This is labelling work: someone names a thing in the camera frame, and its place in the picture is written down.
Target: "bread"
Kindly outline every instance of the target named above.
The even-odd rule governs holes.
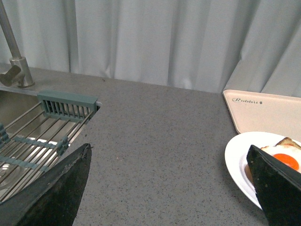
[[[294,146],[295,148],[298,148],[301,151],[301,146],[298,145],[296,142],[294,142],[289,137],[283,138],[275,146],[278,146],[278,145],[291,145],[291,146]],[[245,174],[246,174],[247,178],[249,179],[249,181],[253,184],[252,174],[251,174],[251,171],[250,171],[250,168],[248,165],[245,166]]]
[[[294,142],[292,139],[289,137],[285,137],[282,140],[280,140],[275,146],[277,145],[292,145],[295,148],[298,148],[301,150],[301,146],[299,146],[296,142]]]

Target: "faucet base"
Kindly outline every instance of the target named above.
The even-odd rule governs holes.
[[[32,80],[32,75],[29,71],[26,58],[22,56],[20,59],[11,58],[9,61],[11,65],[17,65],[18,67],[20,67],[21,68],[20,74],[24,75],[24,78],[18,81],[18,87],[27,88],[33,86],[34,81]]]

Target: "white plate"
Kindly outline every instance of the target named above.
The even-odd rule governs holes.
[[[274,146],[284,136],[266,132],[246,132],[233,137],[225,150],[225,161],[228,171],[239,189],[261,209],[255,194],[255,188],[245,174],[246,156],[251,145],[258,148]]]

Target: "white curtain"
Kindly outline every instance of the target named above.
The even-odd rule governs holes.
[[[3,0],[29,66],[301,97],[300,0]],[[0,62],[11,57],[0,32]]]

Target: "egg yolk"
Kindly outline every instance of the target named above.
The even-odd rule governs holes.
[[[299,164],[297,160],[287,154],[275,154],[273,155],[276,159],[283,162],[285,165],[293,168],[294,170],[299,169]]]

